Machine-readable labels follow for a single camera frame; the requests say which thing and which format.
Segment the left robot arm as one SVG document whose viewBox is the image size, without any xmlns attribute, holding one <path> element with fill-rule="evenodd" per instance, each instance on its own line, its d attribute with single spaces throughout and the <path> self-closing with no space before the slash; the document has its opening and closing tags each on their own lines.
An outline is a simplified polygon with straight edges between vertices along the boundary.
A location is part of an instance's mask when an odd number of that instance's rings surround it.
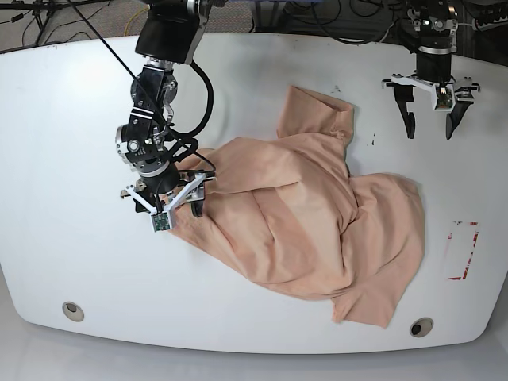
<svg viewBox="0 0 508 381">
<path fill-rule="evenodd" d="M 414 100 L 414 89 L 418 88 L 429 93 L 432 110 L 447 114 L 445 136 L 449 140 L 474 104 L 473 93 L 481 90 L 468 76 L 462 79 L 452 76 L 452 54 L 456 52 L 459 26 L 457 12 L 448 1 L 407 1 L 406 9 L 414 33 L 397 23 L 396 34 L 402 45 L 416 56 L 416 68 L 412 75 L 393 74 L 382 84 L 393 89 L 408 138 L 414 138 L 416 130 L 415 117 L 408 104 Z"/>
</svg>

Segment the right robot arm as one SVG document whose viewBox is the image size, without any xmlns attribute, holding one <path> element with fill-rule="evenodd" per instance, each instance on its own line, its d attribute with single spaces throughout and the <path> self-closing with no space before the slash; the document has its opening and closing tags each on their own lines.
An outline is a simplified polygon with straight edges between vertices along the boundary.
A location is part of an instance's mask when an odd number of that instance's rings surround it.
<svg viewBox="0 0 508 381">
<path fill-rule="evenodd" d="M 172 213 L 190 203 L 195 217 L 202 216 L 205 183 L 215 170 L 180 170 L 178 163 L 198 153 L 197 135 L 206 127 L 214 105 L 214 89 L 195 63 L 194 52 L 204 34 L 210 1 L 150 1 L 148 18 L 138 37 L 136 52 L 147 58 L 134 76 L 130 93 L 133 108 L 127 124 L 116 133 L 116 151 L 140 178 L 127 186 L 122 198 L 131 198 L 137 213 L 149 214 L 154 229 L 173 227 Z M 175 130 L 171 107 L 178 92 L 176 64 L 187 64 L 206 87 L 206 110 L 198 126 Z"/>
</svg>

